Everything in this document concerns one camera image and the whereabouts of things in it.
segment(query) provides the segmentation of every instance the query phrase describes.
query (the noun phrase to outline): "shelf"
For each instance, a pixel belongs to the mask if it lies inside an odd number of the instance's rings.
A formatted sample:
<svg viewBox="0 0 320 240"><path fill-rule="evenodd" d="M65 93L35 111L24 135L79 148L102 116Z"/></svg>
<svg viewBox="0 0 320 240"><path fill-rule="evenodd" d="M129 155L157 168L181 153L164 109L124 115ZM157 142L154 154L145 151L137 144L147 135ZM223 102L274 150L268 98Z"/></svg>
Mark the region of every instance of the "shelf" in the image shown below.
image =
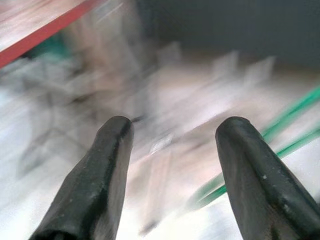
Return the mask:
<svg viewBox="0 0 320 240"><path fill-rule="evenodd" d="M0 3L0 68L59 32L103 0Z"/></svg>

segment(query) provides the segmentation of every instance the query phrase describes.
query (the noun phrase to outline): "gray wall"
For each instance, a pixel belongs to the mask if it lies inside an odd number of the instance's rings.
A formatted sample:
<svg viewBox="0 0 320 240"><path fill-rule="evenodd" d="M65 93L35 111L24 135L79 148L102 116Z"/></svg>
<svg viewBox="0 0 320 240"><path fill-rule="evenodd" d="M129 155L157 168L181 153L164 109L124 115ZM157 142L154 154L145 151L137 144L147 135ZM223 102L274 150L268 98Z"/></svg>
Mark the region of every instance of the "gray wall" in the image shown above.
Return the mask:
<svg viewBox="0 0 320 240"><path fill-rule="evenodd" d="M137 1L149 35L159 40L320 66L320 0Z"/></svg>

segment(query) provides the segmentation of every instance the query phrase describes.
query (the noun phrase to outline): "green wire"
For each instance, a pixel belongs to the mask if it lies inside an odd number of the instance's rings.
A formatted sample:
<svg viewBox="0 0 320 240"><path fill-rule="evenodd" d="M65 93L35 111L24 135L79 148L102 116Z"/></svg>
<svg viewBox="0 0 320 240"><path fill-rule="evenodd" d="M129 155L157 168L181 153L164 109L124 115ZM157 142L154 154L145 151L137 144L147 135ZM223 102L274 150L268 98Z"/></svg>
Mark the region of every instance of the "green wire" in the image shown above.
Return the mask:
<svg viewBox="0 0 320 240"><path fill-rule="evenodd" d="M302 146L317 139L318 137L320 137L320 125L316 129L313 129L312 131L295 140L293 143L287 145L286 147L278 151L276 155L279 158L283 158L289 155L290 153L294 152L295 150L301 148ZM205 183L199 190L197 190L195 194L193 194L191 198L189 198L189 200L187 201L186 209L188 211L201 209L206 205L212 203L214 200L216 200L223 194L225 194L227 192L226 185L223 185L216 189L218 185L222 184L220 182L221 176L222 173L214 177L209 182Z"/></svg>
<svg viewBox="0 0 320 240"><path fill-rule="evenodd" d="M306 111L312 104L320 100L320 86L309 92L303 98L299 99L292 107L284 111L270 126L263 132L262 136L266 142L270 142L277 134L288 126L300 113Z"/></svg>
<svg viewBox="0 0 320 240"><path fill-rule="evenodd" d="M316 129L308 132L307 134L298 138L293 143L289 144L288 146L286 146L283 149L281 149L280 151L278 151L276 153L276 155L279 158L283 158L283 157L289 155L290 153L294 152L295 150L301 148L302 146L310 143L312 140L315 140L318 137L320 137L320 125Z"/></svg>
<svg viewBox="0 0 320 240"><path fill-rule="evenodd" d="M292 107L284 111L275 121L273 121L269 127L263 132L262 136L267 143L269 143L277 134L288 126L300 113L306 111L312 104L320 100L320 86L309 92L303 98L299 99ZM276 153L279 158L283 158L302 146L308 144L312 140L320 136L320 125L318 128L308 132L301 136L293 143L287 145ZM186 209L189 211L203 208L210 204L215 199L219 198L227 192L225 185L217 187L223 184L223 175L220 173L212 180L204 184L199 190L197 190L186 203Z"/></svg>

